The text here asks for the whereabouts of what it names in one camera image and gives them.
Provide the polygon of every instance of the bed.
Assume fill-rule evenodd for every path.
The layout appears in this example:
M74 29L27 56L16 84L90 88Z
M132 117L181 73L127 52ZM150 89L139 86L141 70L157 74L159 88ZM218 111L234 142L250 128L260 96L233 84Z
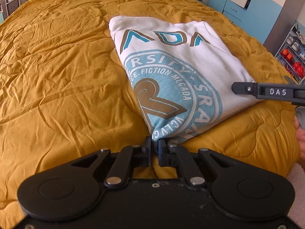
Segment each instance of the bed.
M27 177L149 135L110 37L117 15L206 21L257 82L285 83L289 75L256 39L195 0L29 0L0 25L2 229L23 219L16 190ZM288 102L259 102L183 145L286 176L299 158L293 116ZM175 173L154 161L135 175Z

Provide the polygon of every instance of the yellow comforter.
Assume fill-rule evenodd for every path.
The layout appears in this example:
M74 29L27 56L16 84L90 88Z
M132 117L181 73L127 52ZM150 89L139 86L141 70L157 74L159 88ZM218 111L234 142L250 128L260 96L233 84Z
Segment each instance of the yellow comforter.
M110 37L116 15L207 21L258 82L287 72L254 38L194 0L30 0L0 26L0 227L23 218L16 190L27 177L148 135ZM187 141L285 176L299 156L294 107L264 101ZM173 177L173 170L138 170Z

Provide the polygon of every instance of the silver rivet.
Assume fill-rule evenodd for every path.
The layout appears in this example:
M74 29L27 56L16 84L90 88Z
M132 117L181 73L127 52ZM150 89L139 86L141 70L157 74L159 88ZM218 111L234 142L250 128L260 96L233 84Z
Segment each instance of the silver rivet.
M158 187L160 187L160 184L158 184L158 183L153 183L153 184L152 184L152 187L153 187L153 188L158 188Z
M205 182L205 179L202 177L192 177L190 179L191 184L193 185L201 185Z
M122 179L120 177L109 177L107 178L106 182L109 185L116 185L122 182Z
M24 226L24 229L35 229L35 227L31 224L27 224Z

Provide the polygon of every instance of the human hand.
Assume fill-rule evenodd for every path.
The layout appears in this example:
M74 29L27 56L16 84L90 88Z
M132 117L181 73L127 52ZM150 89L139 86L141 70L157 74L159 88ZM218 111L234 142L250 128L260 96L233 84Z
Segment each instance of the human hand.
M299 119L297 116L293 118L293 122L296 128L295 136L299 142L299 147L301 151L301 158L305 160L305 130L302 129Z

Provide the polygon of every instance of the gray handle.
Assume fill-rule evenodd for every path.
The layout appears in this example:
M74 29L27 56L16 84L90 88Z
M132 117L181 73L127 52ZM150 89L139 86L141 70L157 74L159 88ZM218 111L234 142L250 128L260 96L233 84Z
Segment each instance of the gray handle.
M302 129L305 129L305 107L297 107L295 109L295 115L298 117Z

